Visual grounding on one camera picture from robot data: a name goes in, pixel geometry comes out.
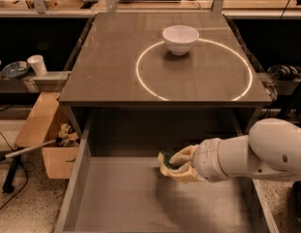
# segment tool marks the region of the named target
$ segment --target robotic hand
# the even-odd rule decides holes
[[[180,182],[211,183],[248,177],[258,180],[301,180],[301,128],[275,118],[258,121],[249,135],[204,140],[172,157],[160,153],[160,171]]]

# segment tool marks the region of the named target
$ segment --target cable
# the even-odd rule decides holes
[[[24,188],[26,187],[27,183],[28,183],[28,174],[27,174],[27,171],[25,170],[24,166],[23,166],[23,163],[20,162],[19,163],[20,167],[24,170],[24,174],[25,174],[25,177],[26,177],[26,181],[25,181],[25,184],[23,185],[23,187],[15,194],[13,195],[8,201],[6,201],[1,207],[0,207],[0,212],[3,210],[3,208],[9,203],[11,202],[14,198],[16,198],[16,196],[21,193]]]
[[[0,131],[0,135],[4,138],[4,140],[5,140],[6,144],[8,145],[8,147],[11,148],[11,150],[14,150],[12,148],[12,146],[10,146],[10,144],[8,143],[7,139],[5,138],[5,136],[3,135],[3,133],[1,131]]]
[[[282,18],[283,18],[284,12],[286,11],[286,8],[287,8],[289,2],[290,2],[290,0],[287,1],[286,5],[285,5],[285,7],[284,7],[283,13],[282,13],[281,16],[279,17],[279,19],[282,19]]]
[[[0,113],[6,111],[7,109],[11,108],[12,106],[13,106],[13,105],[10,105],[10,106],[8,106],[8,107],[6,107],[6,108],[4,108],[4,109],[1,109],[1,110],[0,110]]]

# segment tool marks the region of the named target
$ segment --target open drawer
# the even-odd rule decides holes
[[[159,172],[161,150],[236,136],[227,111],[92,109],[55,232],[268,232],[259,202],[249,210],[251,180],[183,184]]]

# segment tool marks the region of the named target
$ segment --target cardboard box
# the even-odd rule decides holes
[[[57,138],[63,123],[69,122],[65,108],[60,106],[58,92],[43,92],[21,128],[15,146],[28,148]],[[70,179],[78,147],[63,148],[56,144],[42,148],[47,175],[50,179]]]

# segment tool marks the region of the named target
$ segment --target floor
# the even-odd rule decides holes
[[[0,131],[10,146],[14,146],[14,140],[29,112],[28,106],[11,107],[0,112]],[[2,135],[0,134],[0,151],[9,150]],[[27,170],[28,180],[24,170],[18,167],[13,181],[15,190],[11,194],[3,193],[2,187],[12,160],[0,162],[0,208],[17,194],[0,211],[0,232],[53,232],[67,181],[48,179],[39,150],[24,154],[21,161]]]

